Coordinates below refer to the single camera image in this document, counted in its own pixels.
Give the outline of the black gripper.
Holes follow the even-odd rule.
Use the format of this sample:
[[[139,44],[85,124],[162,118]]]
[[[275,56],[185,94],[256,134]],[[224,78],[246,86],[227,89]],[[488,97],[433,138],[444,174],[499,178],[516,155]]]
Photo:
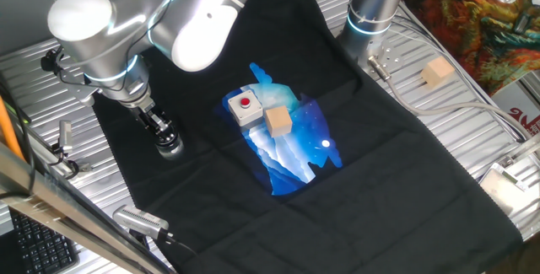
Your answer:
[[[175,138],[176,131],[174,126],[157,105],[153,105],[147,111],[142,110],[140,107],[135,107],[131,109],[131,112],[154,140],[157,138],[156,135],[160,139]]]

